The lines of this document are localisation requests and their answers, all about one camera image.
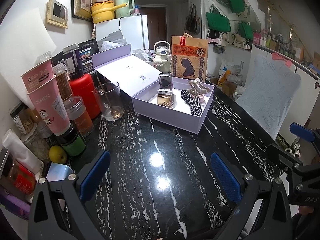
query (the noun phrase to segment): black and white checkered scrunchie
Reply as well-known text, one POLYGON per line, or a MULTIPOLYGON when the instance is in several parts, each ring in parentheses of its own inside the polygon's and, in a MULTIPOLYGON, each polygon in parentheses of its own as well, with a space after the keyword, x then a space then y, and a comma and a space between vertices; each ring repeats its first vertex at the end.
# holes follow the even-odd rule
POLYGON ((191 114, 201 116, 202 108, 199 97, 193 98, 186 90, 181 90, 181 98, 189 105, 191 114))

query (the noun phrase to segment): metal screw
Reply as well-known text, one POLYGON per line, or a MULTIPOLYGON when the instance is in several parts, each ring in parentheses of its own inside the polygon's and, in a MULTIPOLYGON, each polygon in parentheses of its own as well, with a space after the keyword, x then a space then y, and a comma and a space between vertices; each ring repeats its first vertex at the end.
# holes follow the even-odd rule
POLYGON ((76 179, 76 177, 77 177, 76 174, 70 174, 70 175, 68 176, 68 180, 74 180, 74 179, 76 179))
POLYGON ((40 179, 39 179, 39 183, 40 183, 40 184, 43 184, 44 182, 45 182, 45 178, 40 178, 40 179))
POLYGON ((302 190, 302 189, 303 189, 303 185, 302 185, 301 183, 299 183, 299 184, 297 185, 297 189, 298 189, 298 190, 302 190))
POLYGON ((253 180, 253 176, 251 174, 246 174, 244 177, 246 180, 253 180))
POLYGON ((280 178, 275 178, 275 182, 276 182, 277 184, 281 184, 281 183, 282 183, 282 179, 280 179, 280 178))

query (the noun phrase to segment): panda illustration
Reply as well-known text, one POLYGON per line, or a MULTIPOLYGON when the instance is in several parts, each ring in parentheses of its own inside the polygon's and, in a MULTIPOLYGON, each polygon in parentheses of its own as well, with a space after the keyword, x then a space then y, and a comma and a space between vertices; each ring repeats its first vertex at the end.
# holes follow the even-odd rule
POLYGON ((45 121, 46 124, 52 124, 52 122, 54 121, 54 117, 53 118, 47 118, 48 114, 46 110, 40 110, 39 111, 41 118, 45 121))

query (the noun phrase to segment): green electric kettle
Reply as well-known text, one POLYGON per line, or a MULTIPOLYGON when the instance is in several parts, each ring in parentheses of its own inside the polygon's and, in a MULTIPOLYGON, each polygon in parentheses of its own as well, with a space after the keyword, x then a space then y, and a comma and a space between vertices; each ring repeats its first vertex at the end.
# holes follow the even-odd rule
POLYGON ((117 6, 118 4, 123 4, 123 3, 127 3, 128 6, 122 7, 120 9, 116 10, 116 19, 119 19, 121 17, 128 17, 130 16, 130 12, 134 10, 134 0, 131 0, 131 6, 129 3, 129 0, 115 0, 115 6, 117 6))

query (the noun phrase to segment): black marble table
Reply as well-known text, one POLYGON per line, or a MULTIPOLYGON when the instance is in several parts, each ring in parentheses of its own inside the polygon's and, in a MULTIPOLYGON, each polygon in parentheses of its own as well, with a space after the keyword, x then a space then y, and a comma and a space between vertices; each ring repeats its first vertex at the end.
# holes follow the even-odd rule
POLYGON ((71 166, 78 172, 100 149, 110 152, 111 165, 86 203, 110 239, 185 239, 222 225, 235 203, 211 169, 215 151, 257 179, 280 173, 265 154, 272 138, 218 89, 198 135, 136 114, 123 98, 124 116, 96 118, 87 150, 71 166))

